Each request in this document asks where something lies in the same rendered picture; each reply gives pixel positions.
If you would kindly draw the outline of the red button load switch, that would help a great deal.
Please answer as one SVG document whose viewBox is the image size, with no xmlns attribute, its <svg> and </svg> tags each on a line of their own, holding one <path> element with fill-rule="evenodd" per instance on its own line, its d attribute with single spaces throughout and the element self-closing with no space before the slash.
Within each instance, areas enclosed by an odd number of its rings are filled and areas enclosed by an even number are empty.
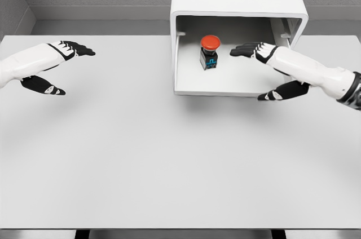
<svg viewBox="0 0 361 239">
<path fill-rule="evenodd" d="M 201 39 L 200 63 L 204 70 L 217 67 L 217 48 L 220 45 L 220 39 L 214 35 L 207 35 Z"/>
</svg>

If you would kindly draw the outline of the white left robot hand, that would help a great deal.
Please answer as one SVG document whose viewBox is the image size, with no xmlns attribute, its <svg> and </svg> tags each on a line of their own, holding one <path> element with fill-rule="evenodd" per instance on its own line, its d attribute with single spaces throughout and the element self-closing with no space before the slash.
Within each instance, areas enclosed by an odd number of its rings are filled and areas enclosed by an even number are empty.
<svg viewBox="0 0 361 239">
<path fill-rule="evenodd" d="M 42 43 L 11 56 L 10 76 L 19 80 L 23 87 L 40 94 L 65 95 L 64 90 L 37 74 L 84 55 L 94 56 L 95 52 L 85 45 L 72 41 Z"/>
</svg>

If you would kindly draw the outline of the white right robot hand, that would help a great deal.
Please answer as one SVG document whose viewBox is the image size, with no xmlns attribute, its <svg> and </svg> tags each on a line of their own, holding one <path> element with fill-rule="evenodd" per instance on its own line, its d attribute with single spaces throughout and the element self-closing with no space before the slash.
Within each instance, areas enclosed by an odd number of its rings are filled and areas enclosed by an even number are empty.
<svg viewBox="0 0 361 239">
<path fill-rule="evenodd" d="M 315 74 L 317 62 L 287 47 L 265 42 L 244 43 L 230 51 L 231 56 L 254 58 L 294 80 L 258 96 L 259 101 L 288 100 L 308 93 L 320 75 Z"/>
</svg>

